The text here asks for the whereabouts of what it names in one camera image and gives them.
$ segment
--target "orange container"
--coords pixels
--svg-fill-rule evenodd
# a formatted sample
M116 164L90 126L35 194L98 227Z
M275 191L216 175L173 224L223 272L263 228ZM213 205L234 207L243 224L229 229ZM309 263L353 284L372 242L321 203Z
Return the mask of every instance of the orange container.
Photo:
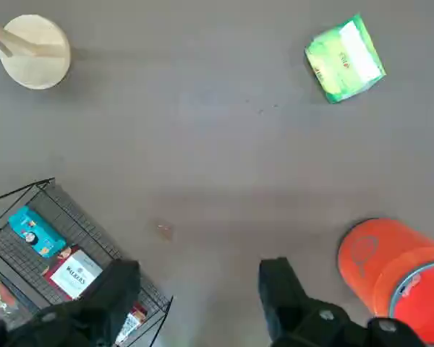
M357 224L344 237L339 271L368 309L407 323L434 345L434 241L397 220Z

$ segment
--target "green snack bag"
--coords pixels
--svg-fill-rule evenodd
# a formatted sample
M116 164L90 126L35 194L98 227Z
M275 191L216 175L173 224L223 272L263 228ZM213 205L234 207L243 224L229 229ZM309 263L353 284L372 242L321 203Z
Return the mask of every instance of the green snack bag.
M361 93L386 75L360 14L315 37L305 54L330 103Z

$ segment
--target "food package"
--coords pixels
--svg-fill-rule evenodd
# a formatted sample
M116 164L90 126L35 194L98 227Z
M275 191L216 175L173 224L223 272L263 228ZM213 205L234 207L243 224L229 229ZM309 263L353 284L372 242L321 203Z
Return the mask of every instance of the food package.
M122 326L121 331L117 335L116 345L120 346L141 324L146 321L146 310L139 303L135 303L130 310L127 318Z
M386 75L360 14L316 36L305 54L330 103L361 93Z
M42 275L53 286L77 299L103 270L77 245L63 249Z

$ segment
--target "wooden handle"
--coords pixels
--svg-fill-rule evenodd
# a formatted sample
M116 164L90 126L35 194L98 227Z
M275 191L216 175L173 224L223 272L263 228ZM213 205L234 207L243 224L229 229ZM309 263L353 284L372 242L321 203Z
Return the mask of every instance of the wooden handle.
M56 45L38 45L0 27L0 50L11 56L61 56Z

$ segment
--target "orange canister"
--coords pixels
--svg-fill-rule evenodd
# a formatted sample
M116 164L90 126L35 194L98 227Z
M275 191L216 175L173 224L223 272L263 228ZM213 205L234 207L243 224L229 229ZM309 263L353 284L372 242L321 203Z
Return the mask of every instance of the orange canister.
M398 220L365 220L343 238L339 271L378 317L407 323L434 345L434 241Z

